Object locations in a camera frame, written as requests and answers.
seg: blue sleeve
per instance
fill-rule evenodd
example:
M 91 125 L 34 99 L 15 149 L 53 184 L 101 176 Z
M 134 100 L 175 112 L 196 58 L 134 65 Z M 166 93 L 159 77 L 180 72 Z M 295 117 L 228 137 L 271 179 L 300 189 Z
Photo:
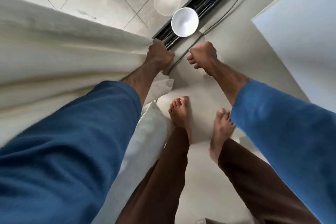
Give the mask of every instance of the blue sleeve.
M 257 81 L 231 119 L 323 224 L 336 222 L 336 114 Z
M 141 114 L 136 91 L 105 81 L 0 149 L 1 224 L 89 224 Z

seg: brown pants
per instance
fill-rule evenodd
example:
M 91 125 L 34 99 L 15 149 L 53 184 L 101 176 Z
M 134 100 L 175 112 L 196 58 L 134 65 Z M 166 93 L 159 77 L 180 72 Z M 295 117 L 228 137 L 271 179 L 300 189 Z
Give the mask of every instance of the brown pants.
M 185 184 L 188 150 L 187 132 L 176 128 L 116 224 L 174 223 Z M 235 141 L 225 141 L 218 165 L 261 224 L 320 224 L 270 165 Z

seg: white wall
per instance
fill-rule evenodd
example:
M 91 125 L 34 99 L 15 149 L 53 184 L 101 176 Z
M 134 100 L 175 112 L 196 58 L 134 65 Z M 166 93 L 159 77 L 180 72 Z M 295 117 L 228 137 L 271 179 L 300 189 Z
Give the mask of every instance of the white wall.
M 336 0 L 276 0 L 253 22 L 309 100 L 336 112 Z

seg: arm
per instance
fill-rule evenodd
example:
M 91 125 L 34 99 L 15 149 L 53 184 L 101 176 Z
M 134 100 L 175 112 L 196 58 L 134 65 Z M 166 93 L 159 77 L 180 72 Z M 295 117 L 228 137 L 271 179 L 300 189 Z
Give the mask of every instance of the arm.
M 210 43 L 188 60 L 213 76 L 233 105 L 231 119 L 323 223 L 336 220 L 336 114 L 250 80 L 217 60 Z
M 134 133 L 149 87 L 174 54 L 160 41 L 122 82 L 105 81 L 0 149 L 3 224 L 90 224 Z

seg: white cloth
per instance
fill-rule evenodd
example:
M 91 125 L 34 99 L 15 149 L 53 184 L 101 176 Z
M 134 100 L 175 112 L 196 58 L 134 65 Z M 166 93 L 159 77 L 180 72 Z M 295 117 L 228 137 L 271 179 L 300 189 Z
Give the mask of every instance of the white cloth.
M 171 121 L 153 102 L 141 117 L 128 145 L 120 172 L 92 224 L 113 224 L 138 184 L 160 156 Z
M 0 147 L 99 82 L 127 76 L 151 43 L 22 0 L 0 0 Z M 146 103 L 172 84 L 159 74 Z

